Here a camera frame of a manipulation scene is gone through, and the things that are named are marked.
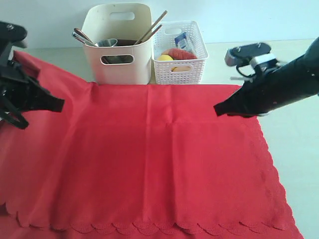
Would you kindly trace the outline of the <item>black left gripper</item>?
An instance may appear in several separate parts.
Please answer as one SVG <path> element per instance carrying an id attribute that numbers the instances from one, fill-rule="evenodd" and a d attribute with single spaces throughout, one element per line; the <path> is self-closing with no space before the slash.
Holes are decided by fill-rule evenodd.
<path id="1" fill-rule="evenodd" d="M 65 103 L 25 73 L 22 65 L 14 60 L 0 62 L 0 111 L 8 114 L 10 110 L 5 100 L 18 112 L 45 110 L 59 113 Z"/>

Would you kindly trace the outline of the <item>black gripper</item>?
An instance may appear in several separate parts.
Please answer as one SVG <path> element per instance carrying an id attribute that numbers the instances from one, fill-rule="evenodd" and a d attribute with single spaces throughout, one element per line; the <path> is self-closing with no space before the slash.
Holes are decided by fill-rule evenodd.
<path id="1" fill-rule="evenodd" d="M 276 63 L 256 65 L 254 80 L 214 105 L 216 115 L 260 116 L 319 93 L 318 56 L 304 54 L 282 66 Z"/>

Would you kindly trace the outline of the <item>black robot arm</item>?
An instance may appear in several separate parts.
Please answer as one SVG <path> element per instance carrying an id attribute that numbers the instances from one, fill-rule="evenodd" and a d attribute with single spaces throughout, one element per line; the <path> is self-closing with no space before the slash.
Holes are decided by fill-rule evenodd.
<path id="1" fill-rule="evenodd" d="M 12 43 L 0 47 L 0 117 L 16 127 L 26 128 L 22 113 L 48 110 L 60 112 L 64 100 L 53 96 L 38 80 L 27 75 L 21 64 L 9 59 Z M 280 65 L 266 43 L 231 48 L 225 63 L 237 69 L 250 65 L 252 75 L 243 75 L 244 84 L 228 99 L 214 106 L 218 116 L 261 116 L 319 92 L 319 42 L 315 40 L 305 54 Z"/>

